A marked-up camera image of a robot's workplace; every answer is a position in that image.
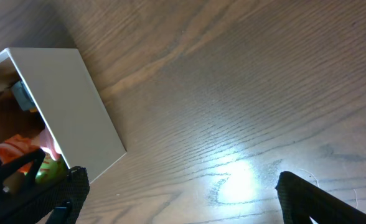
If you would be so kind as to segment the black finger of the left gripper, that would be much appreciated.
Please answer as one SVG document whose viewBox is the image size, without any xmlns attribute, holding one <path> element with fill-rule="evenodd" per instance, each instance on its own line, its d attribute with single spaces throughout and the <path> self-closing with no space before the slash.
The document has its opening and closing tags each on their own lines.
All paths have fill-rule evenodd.
<svg viewBox="0 0 366 224">
<path fill-rule="evenodd" d="M 25 165 L 31 165 L 31 167 L 23 177 L 21 184 L 18 186 L 17 194 L 25 193 L 33 189 L 37 185 L 35 178 L 44 159 L 45 152 L 41 149 L 37 149 L 7 164 L 3 164 L 0 161 L 0 202 L 10 198 L 12 195 L 11 193 L 4 191 L 4 181 Z"/>
</svg>

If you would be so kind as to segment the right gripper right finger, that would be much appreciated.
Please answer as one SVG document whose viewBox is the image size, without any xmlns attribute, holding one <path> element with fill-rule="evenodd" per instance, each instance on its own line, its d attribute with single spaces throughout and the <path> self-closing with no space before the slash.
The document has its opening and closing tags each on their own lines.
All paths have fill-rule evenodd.
<svg viewBox="0 0 366 224">
<path fill-rule="evenodd" d="M 285 224 L 366 224 L 366 214 L 288 171 L 276 186 Z"/>
</svg>

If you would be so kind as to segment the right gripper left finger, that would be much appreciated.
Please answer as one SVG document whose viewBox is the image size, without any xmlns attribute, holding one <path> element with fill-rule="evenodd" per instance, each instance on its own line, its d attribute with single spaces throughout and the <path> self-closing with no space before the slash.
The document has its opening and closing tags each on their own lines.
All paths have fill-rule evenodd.
<svg viewBox="0 0 366 224">
<path fill-rule="evenodd" d="M 0 223 L 75 223 L 90 191 L 87 170 L 73 167 L 44 184 L 0 202 Z"/>
</svg>

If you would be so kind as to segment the green numbered ball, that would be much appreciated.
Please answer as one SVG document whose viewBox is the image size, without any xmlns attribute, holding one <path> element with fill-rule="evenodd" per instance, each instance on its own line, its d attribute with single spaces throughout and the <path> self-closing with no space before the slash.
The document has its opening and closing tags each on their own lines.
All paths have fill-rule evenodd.
<svg viewBox="0 0 366 224">
<path fill-rule="evenodd" d="M 35 182 L 37 184 L 42 184 L 48 182 L 64 173 L 68 170 L 65 165 L 63 157 L 58 160 L 53 160 L 49 154 L 45 155 L 43 163 L 41 164 L 39 171 L 36 174 Z"/>
</svg>

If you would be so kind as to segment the orange round toy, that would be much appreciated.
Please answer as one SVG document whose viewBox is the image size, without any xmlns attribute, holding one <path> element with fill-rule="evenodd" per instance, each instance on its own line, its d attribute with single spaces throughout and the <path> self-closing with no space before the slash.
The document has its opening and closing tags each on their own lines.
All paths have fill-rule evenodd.
<svg viewBox="0 0 366 224">
<path fill-rule="evenodd" d="M 0 143 L 0 160 L 3 164 L 8 164 L 30 152 L 40 149 L 32 144 L 32 140 L 17 134 Z"/>
</svg>

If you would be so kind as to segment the brown plush toy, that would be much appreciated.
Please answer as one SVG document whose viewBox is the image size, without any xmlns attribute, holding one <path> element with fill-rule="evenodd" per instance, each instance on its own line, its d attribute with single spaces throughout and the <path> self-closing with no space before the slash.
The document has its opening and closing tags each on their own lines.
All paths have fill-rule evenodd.
<svg viewBox="0 0 366 224">
<path fill-rule="evenodd" d="M 6 90 L 0 94 L 0 143 L 17 134 L 33 138 L 44 128 L 41 115 L 23 111 L 12 91 Z"/>
</svg>

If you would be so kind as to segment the yellow grey toy truck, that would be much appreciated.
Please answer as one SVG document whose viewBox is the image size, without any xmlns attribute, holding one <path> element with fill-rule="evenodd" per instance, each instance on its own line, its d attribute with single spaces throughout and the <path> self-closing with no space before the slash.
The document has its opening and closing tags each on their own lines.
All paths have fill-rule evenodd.
<svg viewBox="0 0 366 224">
<path fill-rule="evenodd" d="M 11 91 L 21 110 L 30 111 L 31 113 L 38 112 L 34 100 L 28 92 L 28 89 L 23 81 L 20 80 L 13 84 Z"/>
</svg>

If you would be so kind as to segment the white toy duck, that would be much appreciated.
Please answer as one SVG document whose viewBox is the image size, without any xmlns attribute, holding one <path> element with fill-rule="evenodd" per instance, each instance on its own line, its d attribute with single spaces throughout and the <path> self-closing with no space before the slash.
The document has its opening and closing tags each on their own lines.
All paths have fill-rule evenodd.
<svg viewBox="0 0 366 224">
<path fill-rule="evenodd" d="M 52 137 L 48 128 L 45 128 L 39 134 L 39 146 L 43 151 L 48 153 L 54 161 L 57 161 L 61 158 L 61 148 Z"/>
</svg>

